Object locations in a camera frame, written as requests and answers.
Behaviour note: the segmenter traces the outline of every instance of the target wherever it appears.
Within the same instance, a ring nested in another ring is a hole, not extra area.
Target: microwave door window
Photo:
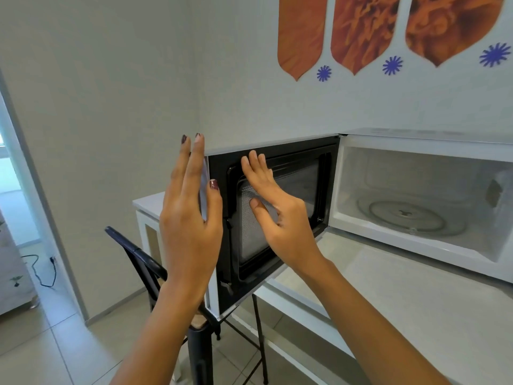
[[[274,180],[286,192],[294,197],[302,199],[306,204],[308,217],[314,214],[318,179],[318,161],[283,174],[275,174]],[[249,185],[247,180],[242,181],[239,187],[237,202],[240,210],[240,256],[239,263],[249,261],[253,256],[265,250],[268,245],[260,225],[256,221],[253,211],[249,206],[252,198],[260,199],[266,206],[272,219],[278,221],[278,213],[267,201],[262,199]]]

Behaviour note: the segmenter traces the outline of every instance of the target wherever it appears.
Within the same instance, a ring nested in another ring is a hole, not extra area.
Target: black microwave door frame
[[[256,148],[258,154],[265,154],[270,167],[280,165],[280,163],[286,166],[286,163],[291,162],[294,156],[296,157],[294,159],[301,159],[301,155],[304,156],[302,160],[309,156],[314,157],[314,155],[317,155],[321,160],[319,162],[319,181],[317,181],[314,212],[318,216],[317,225],[311,223],[315,236],[327,227],[339,142],[340,136],[332,135]],[[216,266],[217,291],[221,313],[250,293],[283,264],[268,247],[262,251],[269,252],[267,262],[255,269],[251,278],[243,280],[239,278],[237,191],[238,184],[245,178],[240,166],[240,159],[245,155],[247,156],[249,151],[251,150],[240,150],[208,157],[210,178],[217,179],[223,197],[223,240]],[[237,246],[237,253],[234,253],[234,243]]]

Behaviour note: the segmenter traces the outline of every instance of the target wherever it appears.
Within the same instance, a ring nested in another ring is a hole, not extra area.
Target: orange wall decal
[[[297,81],[318,61],[328,0],[279,0],[278,62]]]
[[[335,0],[331,54],[356,74],[388,48],[399,0]]]
[[[438,67],[491,30],[503,1],[412,0],[406,44]]]

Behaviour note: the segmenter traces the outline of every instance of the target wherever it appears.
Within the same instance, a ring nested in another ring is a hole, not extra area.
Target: person's left hand
[[[182,137],[182,147],[164,196],[160,232],[164,242],[168,280],[164,285],[199,305],[215,269],[223,236],[223,201],[216,180],[207,184],[207,221],[203,221],[198,193],[205,138]]]

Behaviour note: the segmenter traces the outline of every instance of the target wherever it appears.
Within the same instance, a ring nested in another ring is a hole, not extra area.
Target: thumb
[[[256,220],[262,227],[262,231],[264,232],[265,237],[268,238],[273,231],[278,229],[278,226],[274,222],[262,201],[259,199],[251,199],[249,206],[251,207],[251,210],[253,210],[253,214],[255,215]]]
[[[223,226],[223,198],[216,180],[207,184],[207,227],[215,229]]]

